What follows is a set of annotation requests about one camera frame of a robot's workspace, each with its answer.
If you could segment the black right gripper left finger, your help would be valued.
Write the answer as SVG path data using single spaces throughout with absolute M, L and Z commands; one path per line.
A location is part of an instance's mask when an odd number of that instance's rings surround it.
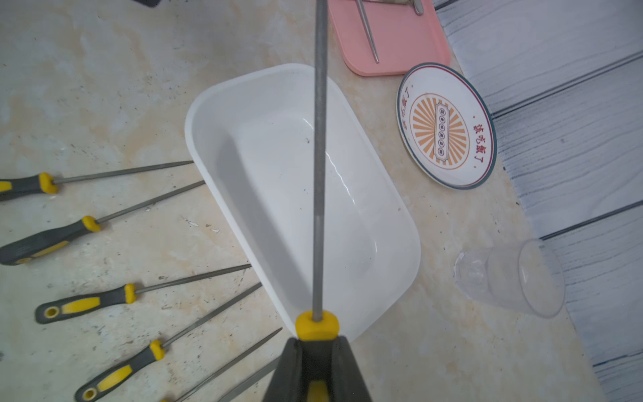
M 298 402 L 303 399 L 303 350 L 297 338 L 289 338 L 271 378 L 264 402 Z

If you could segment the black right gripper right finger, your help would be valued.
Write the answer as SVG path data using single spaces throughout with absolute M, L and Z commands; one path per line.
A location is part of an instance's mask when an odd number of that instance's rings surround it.
M 333 341 L 331 356 L 331 397 L 336 402 L 371 402 L 372 397 L 344 336 Z

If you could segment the white plastic storage box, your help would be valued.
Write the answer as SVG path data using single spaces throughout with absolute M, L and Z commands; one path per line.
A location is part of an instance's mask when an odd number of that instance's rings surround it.
M 214 85 L 191 105 L 189 152 L 289 329 L 310 310 L 314 70 L 286 64 Z M 323 306 L 357 339 L 409 289 L 410 212 L 347 98 L 328 82 Z

